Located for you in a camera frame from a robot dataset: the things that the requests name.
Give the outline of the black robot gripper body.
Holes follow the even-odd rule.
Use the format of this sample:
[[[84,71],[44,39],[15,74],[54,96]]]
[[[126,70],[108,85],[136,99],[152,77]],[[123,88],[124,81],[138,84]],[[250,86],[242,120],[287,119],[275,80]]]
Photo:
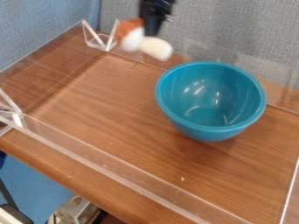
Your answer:
[[[139,15],[171,15],[175,3],[176,0],[139,0]]]

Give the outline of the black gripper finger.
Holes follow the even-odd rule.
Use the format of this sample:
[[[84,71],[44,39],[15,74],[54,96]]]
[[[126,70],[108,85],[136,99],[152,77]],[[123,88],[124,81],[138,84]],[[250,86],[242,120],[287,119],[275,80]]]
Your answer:
[[[167,17],[162,16],[146,16],[144,17],[144,35],[156,36],[159,34],[163,22]]]

